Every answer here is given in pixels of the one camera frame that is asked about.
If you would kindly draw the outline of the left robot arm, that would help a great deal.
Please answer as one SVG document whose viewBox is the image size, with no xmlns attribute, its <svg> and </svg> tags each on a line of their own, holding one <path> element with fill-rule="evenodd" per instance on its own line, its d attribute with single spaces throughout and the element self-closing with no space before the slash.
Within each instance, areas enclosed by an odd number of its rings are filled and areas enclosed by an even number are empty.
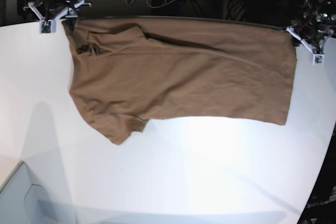
<svg viewBox="0 0 336 224">
<path fill-rule="evenodd" d="M 302 15 L 286 28 L 315 56 L 324 55 L 324 46 L 335 37 L 335 0 L 303 0 Z"/>
</svg>

